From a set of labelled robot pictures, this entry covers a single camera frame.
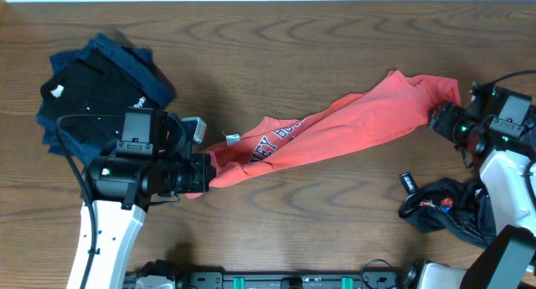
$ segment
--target wooden table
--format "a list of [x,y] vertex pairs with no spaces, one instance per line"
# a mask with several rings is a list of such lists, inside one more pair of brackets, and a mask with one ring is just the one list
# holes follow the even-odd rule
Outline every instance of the wooden table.
[[[48,57],[102,32],[151,48],[175,86],[168,107],[201,116],[205,145],[264,115],[303,118],[393,68],[473,81],[536,66],[536,6],[524,2],[14,4],[0,17],[0,286],[64,287],[80,229],[80,188],[47,154],[35,113]],[[536,91],[534,77],[504,86]],[[227,271],[358,270],[428,258],[467,268],[482,250],[448,231],[423,235],[397,215],[398,174],[418,184],[473,176],[452,144],[422,126],[350,155],[156,207],[130,269],[166,259]],[[533,276],[526,280],[536,284]]]

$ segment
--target black wire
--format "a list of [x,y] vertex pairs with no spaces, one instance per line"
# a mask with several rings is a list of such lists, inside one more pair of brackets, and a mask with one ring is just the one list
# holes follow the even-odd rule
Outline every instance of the black wire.
[[527,118],[525,118],[525,121],[523,122],[523,126],[524,126],[524,129],[523,131],[521,132],[521,134],[519,134],[519,137],[523,137],[525,134],[527,134],[529,131],[531,131],[532,129],[534,129],[534,126],[531,128],[531,127],[528,127],[527,126],[527,121],[531,118],[533,118],[534,116],[536,116],[536,112],[533,112],[531,113],[530,115],[527,116]]
[[172,200],[152,201],[149,203],[149,206],[158,206],[162,204],[170,204],[170,203],[175,203],[175,202],[178,202],[178,201],[172,201]]
[[56,137],[58,138],[59,147],[61,147],[61,150],[63,151],[65,158],[67,159],[67,163],[69,163],[70,168],[73,170],[73,174],[75,175],[76,180],[78,181],[78,184],[80,185],[80,188],[82,189],[82,195],[84,196],[84,202],[87,206],[88,212],[90,214],[90,222],[91,222],[91,246],[90,246],[90,252],[87,258],[87,264],[85,265],[84,270],[84,276],[82,277],[82,282],[80,283],[80,289],[85,289],[85,285],[87,283],[87,279],[90,275],[91,270],[91,264],[93,263],[93,257],[95,256],[96,252],[96,246],[97,246],[97,223],[96,223],[96,217],[95,217],[95,211],[93,210],[93,200],[91,196],[91,191],[86,185],[84,179],[82,178],[82,175],[80,174],[80,171],[76,167],[75,161],[70,156],[69,151],[65,147],[64,141],[61,138],[60,130],[61,130],[61,123],[68,119],[75,119],[75,118],[81,118],[81,117],[124,117],[124,116],[116,116],[116,115],[99,115],[99,114],[84,114],[84,115],[68,115],[68,116],[62,116],[58,118],[56,121]]
[[500,78],[496,79],[496,80],[493,80],[489,83],[486,83],[484,84],[483,86],[484,87],[487,87],[489,85],[495,85],[496,83],[500,82],[500,81],[503,81],[503,80],[506,80],[506,79],[509,79],[511,77],[514,77],[514,76],[518,76],[518,75],[531,75],[531,74],[536,74],[536,70],[523,70],[523,71],[518,71],[518,72],[514,72],[514,73],[511,73],[509,75],[504,75],[504,76],[501,76]]
[[[369,261],[367,264],[365,264],[365,266],[363,267],[363,269],[361,269],[361,282],[363,283],[363,285],[365,285],[368,289],[377,289],[377,288],[372,288],[370,285],[369,285],[369,281],[365,281],[365,277],[363,276],[365,274],[365,270],[373,263],[376,263],[376,262],[382,262],[382,263],[385,263],[387,264],[387,266],[389,266],[389,268],[393,268],[391,266],[391,264],[389,264],[386,260],[383,260],[383,259],[374,259],[374,260],[371,260]],[[398,282],[400,281],[400,274],[398,272],[395,272],[397,274],[397,280],[396,280],[396,283],[394,284],[394,286],[391,286],[391,287],[387,287],[386,289],[391,289],[391,288],[396,288],[398,286]]]
[[100,151],[101,156],[110,156],[110,154],[116,149],[117,143],[120,142],[121,139],[112,139],[110,140]]

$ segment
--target black fabric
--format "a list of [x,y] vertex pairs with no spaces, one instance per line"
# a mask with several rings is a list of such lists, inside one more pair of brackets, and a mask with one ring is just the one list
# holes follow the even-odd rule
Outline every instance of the black fabric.
[[[50,91],[62,85],[61,97]],[[76,60],[41,87],[44,103],[41,116],[51,120],[69,114],[125,115],[125,109],[144,99],[144,108],[158,108],[158,104],[143,93],[139,83],[117,68],[98,50],[91,51],[86,61]],[[121,138],[124,120],[102,117],[79,119],[65,123],[65,131],[76,141],[91,140],[105,146],[110,140]]]
[[448,229],[461,240],[486,248],[496,236],[492,204],[481,183],[442,179],[410,195],[399,217],[428,233]]

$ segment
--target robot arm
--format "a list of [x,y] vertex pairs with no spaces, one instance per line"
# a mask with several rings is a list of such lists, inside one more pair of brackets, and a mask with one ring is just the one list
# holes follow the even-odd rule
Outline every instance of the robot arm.
[[[204,128],[199,118],[180,121],[165,111],[127,110],[116,155],[102,154],[84,171],[91,201],[82,206],[68,288],[80,288],[83,280],[86,288],[121,288],[151,196],[179,198],[179,194],[209,190],[215,176],[210,156],[191,152],[192,143],[202,141]],[[87,204],[95,214],[96,234]],[[91,248],[93,235],[95,249]]]
[[529,263],[536,251],[536,153],[532,141],[536,109],[531,106],[531,96],[497,87],[497,82],[474,85],[469,108],[446,102],[429,123],[433,131],[456,144],[464,162],[467,153],[472,155],[472,165],[492,203],[497,238],[467,272],[437,264],[425,266],[420,285],[438,274],[452,274],[448,288],[515,288],[525,269],[532,268]]

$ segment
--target orange t-shirt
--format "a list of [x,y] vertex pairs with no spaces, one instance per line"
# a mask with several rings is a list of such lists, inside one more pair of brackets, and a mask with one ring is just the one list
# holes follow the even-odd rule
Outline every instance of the orange t-shirt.
[[267,116],[239,142],[203,151],[216,168],[210,186],[222,188],[392,141],[426,124],[430,109],[444,101],[460,104],[456,80],[392,71],[371,91],[346,95],[302,120]]

